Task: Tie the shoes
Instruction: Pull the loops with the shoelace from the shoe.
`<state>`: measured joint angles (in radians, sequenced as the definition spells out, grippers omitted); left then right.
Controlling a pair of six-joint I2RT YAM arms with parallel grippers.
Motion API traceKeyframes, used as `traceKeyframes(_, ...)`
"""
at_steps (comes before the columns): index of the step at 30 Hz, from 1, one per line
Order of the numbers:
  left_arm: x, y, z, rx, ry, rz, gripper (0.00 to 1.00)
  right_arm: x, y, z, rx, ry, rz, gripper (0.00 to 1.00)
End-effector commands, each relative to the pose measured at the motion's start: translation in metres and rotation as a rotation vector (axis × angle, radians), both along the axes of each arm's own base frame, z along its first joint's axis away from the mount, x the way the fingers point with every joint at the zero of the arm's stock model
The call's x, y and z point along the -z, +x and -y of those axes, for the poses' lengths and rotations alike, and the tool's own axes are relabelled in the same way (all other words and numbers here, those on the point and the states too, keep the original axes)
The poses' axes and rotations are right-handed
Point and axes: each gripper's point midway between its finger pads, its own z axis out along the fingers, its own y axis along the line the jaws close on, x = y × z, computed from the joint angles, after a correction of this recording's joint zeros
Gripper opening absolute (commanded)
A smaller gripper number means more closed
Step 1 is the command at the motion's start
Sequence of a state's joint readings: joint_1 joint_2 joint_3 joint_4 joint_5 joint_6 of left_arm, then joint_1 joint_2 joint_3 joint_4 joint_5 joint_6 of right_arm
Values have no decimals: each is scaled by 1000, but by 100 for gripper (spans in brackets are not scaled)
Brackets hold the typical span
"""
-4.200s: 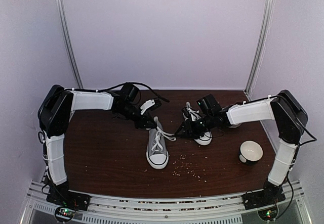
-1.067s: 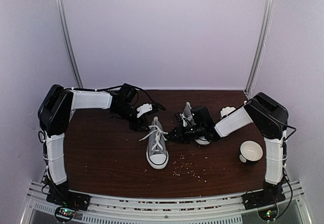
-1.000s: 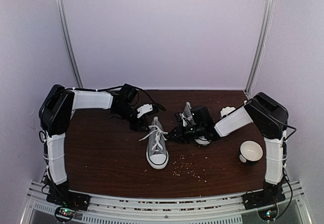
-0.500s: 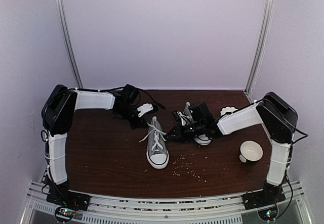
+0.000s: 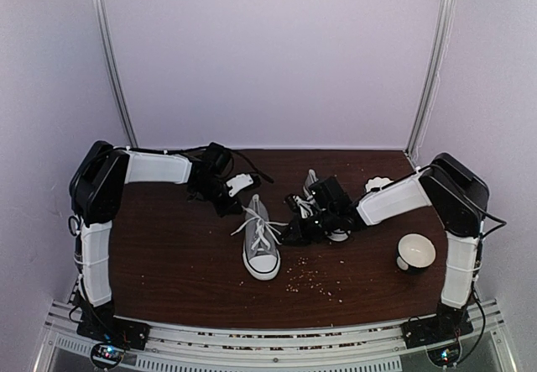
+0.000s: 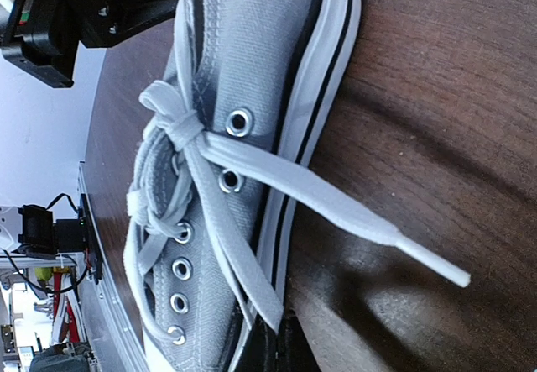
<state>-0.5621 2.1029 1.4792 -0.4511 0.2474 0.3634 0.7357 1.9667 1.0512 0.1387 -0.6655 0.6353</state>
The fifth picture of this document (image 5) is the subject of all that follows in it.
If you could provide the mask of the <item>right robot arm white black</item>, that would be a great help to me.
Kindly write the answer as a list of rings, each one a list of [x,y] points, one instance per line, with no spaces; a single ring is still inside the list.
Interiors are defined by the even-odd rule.
[[[486,183],[447,153],[413,173],[371,188],[352,201],[336,177],[310,185],[306,209],[289,195],[294,213],[281,235],[284,245],[303,246],[337,232],[348,236],[403,213],[433,207],[448,239],[446,278],[436,316],[430,321],[435,338],[448,339],[463,320],[482,263],[483,224],[489,189]]]

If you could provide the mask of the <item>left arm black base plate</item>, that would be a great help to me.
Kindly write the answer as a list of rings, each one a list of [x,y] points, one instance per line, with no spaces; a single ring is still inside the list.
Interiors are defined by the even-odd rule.
[[[119,348],[144,350],[150,326],[147,323],[116,317],[111,322],[104,322],[95,316],[83,315],[76,332],[82,337],[110,343]]]

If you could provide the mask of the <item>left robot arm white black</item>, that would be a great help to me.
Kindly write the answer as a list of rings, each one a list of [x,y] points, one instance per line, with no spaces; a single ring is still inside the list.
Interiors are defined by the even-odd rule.
[[[70,233],[76,239],[74,261],[79,272],[84,320],[103,342],[121,332],[113,317],[109,282],[109,239],[123,199],[134,183],[184,185],[195,199],[210,202],[220,217],[242,212],[238,193],[272,178],[256,165],[250,172],[229,176],[239,153],[211,142],[191,149],[140,149],[96,141],[69,185]]]

